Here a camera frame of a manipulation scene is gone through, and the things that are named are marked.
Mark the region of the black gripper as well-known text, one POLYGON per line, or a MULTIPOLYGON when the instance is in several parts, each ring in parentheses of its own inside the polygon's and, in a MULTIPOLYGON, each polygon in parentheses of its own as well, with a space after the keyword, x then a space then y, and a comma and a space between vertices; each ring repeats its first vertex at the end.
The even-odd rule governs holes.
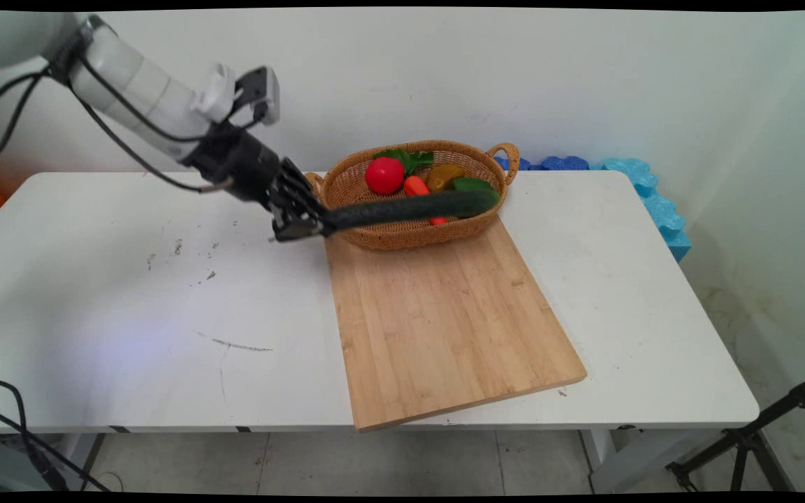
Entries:
POLYGON ((326 208, 303 172, 243 128, 212 127, 186 156, 186 166, 244 203, 268 204, 277 242, 315 238, 326 231, 326 208), (271 188, 277 176, 278 185, 271 188))

